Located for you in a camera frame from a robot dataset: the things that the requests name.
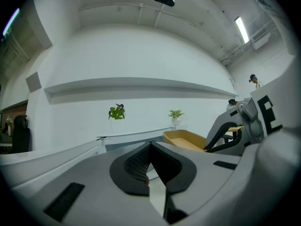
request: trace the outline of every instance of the yellow tray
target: yellow tray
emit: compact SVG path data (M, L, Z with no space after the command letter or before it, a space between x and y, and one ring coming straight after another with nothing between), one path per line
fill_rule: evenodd
M172 130L163 133L164 142L193 151L206 152L206 138L186 130Z

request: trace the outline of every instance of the white vase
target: white vase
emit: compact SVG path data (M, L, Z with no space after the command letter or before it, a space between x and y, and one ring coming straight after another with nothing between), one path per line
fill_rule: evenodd
M182 123L182 120L180 117L178 118L172 118L171 119L171 123L174 125L174 126L179 126L181 123Z
M112 133L125 132L125 120L110 119Z

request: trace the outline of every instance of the person wearing black cap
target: person wearing black cap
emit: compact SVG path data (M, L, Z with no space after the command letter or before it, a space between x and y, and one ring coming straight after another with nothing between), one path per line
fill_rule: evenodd
M256 89L259 89L260 87L263 86L263 84L257 79L257 77L256 77L255 74L251 74L249 83L250 83L251 81L252 81L254 84L256 84Z

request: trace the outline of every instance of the tube light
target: tube light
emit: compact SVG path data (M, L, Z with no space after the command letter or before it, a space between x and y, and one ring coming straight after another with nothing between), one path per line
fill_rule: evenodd
M246 28L244 26L243 20L241 20L241 18L238 17L237 19L235 19L235 22L240 30L241 35L243 36L245 43L248 43L249 37L248 34L246 33Z
M12 15L12 17L9 19L8 24L5 26L4 30L3 30L3 36L7 33L9 27L11 26L11 24L13 23L14 19L17 17L18 13L19 13L20 9L18 8L14 14Z

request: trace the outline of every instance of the brick wall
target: brick wall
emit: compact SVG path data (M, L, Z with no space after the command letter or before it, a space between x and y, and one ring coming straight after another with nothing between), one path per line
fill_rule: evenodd
M17 105L13 108L2 111L2 121L1 121L1 129L0 129L1 132L4 129L4 125L6 123L6 119L8 116L10 116L12 120L14 120L15 117L18 115L26 115L26 109L27 109L27 103L22 105Z

